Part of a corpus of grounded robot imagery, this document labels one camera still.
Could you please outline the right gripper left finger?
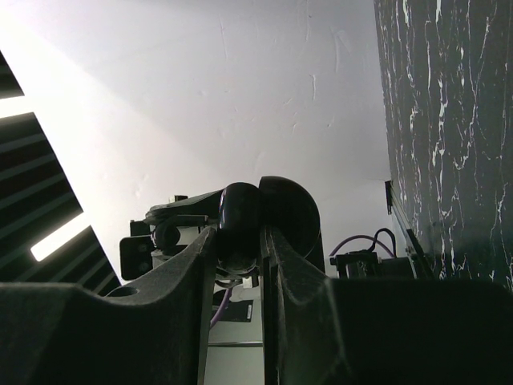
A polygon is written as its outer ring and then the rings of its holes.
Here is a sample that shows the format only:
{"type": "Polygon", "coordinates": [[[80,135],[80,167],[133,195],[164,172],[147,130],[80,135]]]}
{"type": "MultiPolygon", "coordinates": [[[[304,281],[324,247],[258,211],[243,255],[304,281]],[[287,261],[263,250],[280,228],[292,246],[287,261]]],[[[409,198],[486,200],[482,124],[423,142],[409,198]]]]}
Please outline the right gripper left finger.
{"type": "Polygon", "coordinates": [[[76,284],[1,286],[4,384],[201,384],[216,231],[102,297],[76,284]]]}

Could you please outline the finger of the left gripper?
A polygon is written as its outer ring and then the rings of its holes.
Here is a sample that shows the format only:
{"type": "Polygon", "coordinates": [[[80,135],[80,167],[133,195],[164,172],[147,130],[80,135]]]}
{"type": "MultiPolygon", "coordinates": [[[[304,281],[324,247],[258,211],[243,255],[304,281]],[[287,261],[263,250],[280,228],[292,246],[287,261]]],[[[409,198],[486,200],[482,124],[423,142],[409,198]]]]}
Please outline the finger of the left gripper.
{"type": "Polygon", "coordinates": [[[143,222],[157,226],[160,222],[176,215],[198,215],[217,219],[222,192],[217,190],[165,205],[152,206],[145,214],[143,222]]]}

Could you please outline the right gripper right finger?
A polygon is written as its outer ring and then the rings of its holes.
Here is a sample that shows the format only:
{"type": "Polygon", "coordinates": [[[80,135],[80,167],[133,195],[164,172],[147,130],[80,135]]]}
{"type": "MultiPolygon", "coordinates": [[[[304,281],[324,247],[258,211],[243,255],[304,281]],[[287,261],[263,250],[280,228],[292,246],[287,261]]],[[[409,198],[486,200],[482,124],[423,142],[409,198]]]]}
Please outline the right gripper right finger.
{"type": "Polygon", "coordinates": [[[261,231],[267,384],[509,384],[512,295],[481,281],[325,276],[261,231]]]}

